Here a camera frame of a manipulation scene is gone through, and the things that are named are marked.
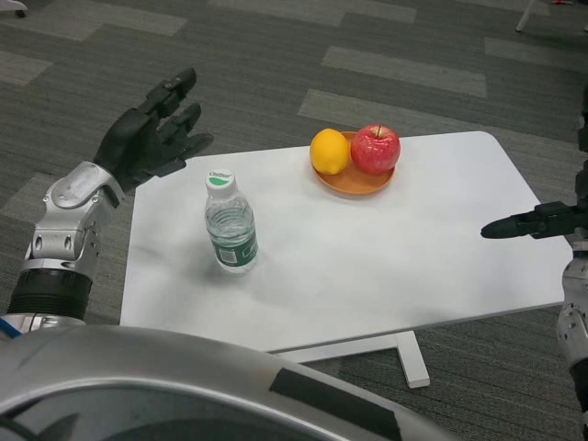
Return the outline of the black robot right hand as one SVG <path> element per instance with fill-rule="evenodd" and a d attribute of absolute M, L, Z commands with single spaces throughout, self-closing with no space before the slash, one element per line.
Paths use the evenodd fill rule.
<path fill-rule="evenodd" d="M 576 204 L 563 202 L 539 204 L 532 211 L 495 220 L 481 229 L 485 239 L 510 239 L 530 236 L 533 239 L 566 236 L 578 232 L 582 239 L 572 245 L 580 256 L 587 256 L 587 161 L 575 177 Z"/>

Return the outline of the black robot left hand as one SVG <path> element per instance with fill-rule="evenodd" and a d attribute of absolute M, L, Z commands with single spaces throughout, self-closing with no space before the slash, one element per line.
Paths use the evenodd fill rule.
<path fill-rule="evenodd" d="M 178 110 L 196 82 L 192 67 L 163 80 L 107 131 L 93 163 L 109 171 L 125 193 L 185 168 L 213 143 L 209 133 L 191 133 L 201 116 L 200 104 Z"/>

